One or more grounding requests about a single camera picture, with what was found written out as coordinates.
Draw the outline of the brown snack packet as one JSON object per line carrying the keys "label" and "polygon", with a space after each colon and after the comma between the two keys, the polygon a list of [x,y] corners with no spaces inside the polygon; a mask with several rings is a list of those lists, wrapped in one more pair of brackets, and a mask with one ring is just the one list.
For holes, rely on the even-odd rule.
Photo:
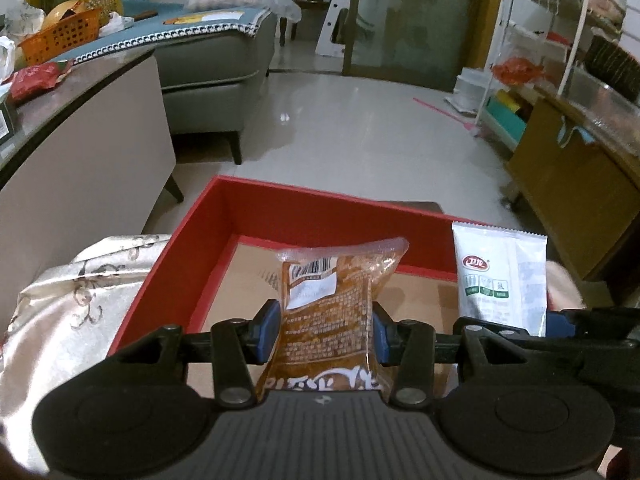
{"label": "brown snack packet", "polygon": [[378,364],[373,301],[409,248],[403,237],[280,252],[281,323],[257,393],[378,391],[392,376]]}

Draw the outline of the white large snack bag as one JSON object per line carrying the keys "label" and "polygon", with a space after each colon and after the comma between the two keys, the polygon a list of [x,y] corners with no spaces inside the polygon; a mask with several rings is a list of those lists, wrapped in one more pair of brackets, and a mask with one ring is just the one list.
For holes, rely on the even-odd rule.
{"label": "white large snack bag", "polygon": [[547,237],[454,222],[459,313],[546,334]]}

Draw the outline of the red cardboard box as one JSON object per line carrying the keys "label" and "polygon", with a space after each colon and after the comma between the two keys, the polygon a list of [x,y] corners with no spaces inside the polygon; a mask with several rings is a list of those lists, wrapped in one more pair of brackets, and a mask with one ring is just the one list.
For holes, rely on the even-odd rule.
{"label": "red cardboard box", "polygon": [[404,246],[372,289],[396,321],[449,333],[459,316],[452,218],[253,180],[216,178],[172,232],[115,336],[124,348],[167,324],[207,334],[270,299],[303,308],[336,286],[344,257]]}

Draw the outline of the brown wooden cabinet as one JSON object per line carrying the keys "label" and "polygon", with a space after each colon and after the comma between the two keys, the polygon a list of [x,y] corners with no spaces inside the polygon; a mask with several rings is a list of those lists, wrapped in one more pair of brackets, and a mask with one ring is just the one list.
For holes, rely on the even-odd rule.
{"label": "brown wooden cabinet", "polygon": [[594,281],[639,233],[639,164],[606,146],[573,104],[537,91],[506,170],[567,270]]}

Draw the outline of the floral satin tablecloth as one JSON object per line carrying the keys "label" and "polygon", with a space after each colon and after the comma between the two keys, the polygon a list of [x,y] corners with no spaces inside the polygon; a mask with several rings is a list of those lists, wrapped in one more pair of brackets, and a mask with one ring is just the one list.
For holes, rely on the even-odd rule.
{"label": "floral satin tablecloth", "polygon": [[40,400],[102,361],[168,234],[110,236],[26,286],[1,345],[1,443],[48,471],[32,435]]}

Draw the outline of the beige side cabinet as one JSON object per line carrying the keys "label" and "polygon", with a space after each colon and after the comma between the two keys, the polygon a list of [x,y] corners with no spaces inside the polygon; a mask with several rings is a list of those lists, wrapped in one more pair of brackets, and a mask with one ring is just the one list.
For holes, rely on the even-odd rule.
{"label": "beige side cabinet", "polygon": [[80,64],[17,115],[1,143],[3,326],[44,270],[141,233],[176,166],[151,48]]}

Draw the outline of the grey sofa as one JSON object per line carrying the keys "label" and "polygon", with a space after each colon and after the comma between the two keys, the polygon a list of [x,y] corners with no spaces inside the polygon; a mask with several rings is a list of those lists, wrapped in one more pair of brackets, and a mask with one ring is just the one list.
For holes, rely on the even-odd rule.
{"label": "grey sofa", "polygon": [[265,8],[242,9],[250,35],[230,28],[155,47],[169,131],[178,153],[225,140],[242,162],[241,133],[269,75],[277,17]]}

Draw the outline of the dark green box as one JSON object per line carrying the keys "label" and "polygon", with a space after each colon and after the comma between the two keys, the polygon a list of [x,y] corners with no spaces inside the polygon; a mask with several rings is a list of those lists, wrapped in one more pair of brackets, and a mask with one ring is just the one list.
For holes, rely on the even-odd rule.
{"label": "dark green box", "polygon": [[20,128],[20,120],[11,99],[2,99],[0,103],[0,143],[10,140]]}

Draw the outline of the blue sofa cover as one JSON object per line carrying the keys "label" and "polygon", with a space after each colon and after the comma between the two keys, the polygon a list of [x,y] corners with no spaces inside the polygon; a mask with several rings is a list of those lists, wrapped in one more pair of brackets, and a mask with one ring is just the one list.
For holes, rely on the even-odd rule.
{"label": "blue sofa cover", "polygon": [[255,37],[262,22],[271,11],[264,6],[237,6],[236,8],[189,12],[179,3],[152,3],[145,0],[126,0],[125,10],[141,13],[155,10],[156,15],[134,21],[130,27],[58,54],[55,61],[73,61],[81,64],[119,51],[172,44],[181,40],[216,36],[231,32]]}

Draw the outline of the red snack bag on cabinet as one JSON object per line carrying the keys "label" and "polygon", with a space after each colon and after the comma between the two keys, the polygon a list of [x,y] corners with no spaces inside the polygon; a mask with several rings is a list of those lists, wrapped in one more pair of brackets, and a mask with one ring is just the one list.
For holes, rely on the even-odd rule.
{"label": "red snack bag on cabinet", "polygon": [[47,62],[19,70],[12,78],[11,99],[16,105],[22,105],[55,89],[72,67],[73,63],[70,61]]}

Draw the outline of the orange plastic basket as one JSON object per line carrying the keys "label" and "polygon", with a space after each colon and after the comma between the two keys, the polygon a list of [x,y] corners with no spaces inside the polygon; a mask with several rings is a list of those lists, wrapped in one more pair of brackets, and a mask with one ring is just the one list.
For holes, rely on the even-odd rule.
{"label": "orange plastic basket", "polygon": [[22,48],[28,66],[49,62],[58,55],[93,42],[99,37],[100,9],[63,18],[62,21],[25,39]]}

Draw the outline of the white plastic bag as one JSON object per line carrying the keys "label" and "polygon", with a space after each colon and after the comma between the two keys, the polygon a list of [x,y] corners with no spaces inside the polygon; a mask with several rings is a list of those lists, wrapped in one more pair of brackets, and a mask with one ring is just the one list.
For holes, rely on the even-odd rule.
{"label": "white plastic bag", "polygon": [[14,72],[18,46],[25,39],[38,34],[46,14],[25,0],[16,0],[2,16],[1,25],[1,81],[5,82]]}

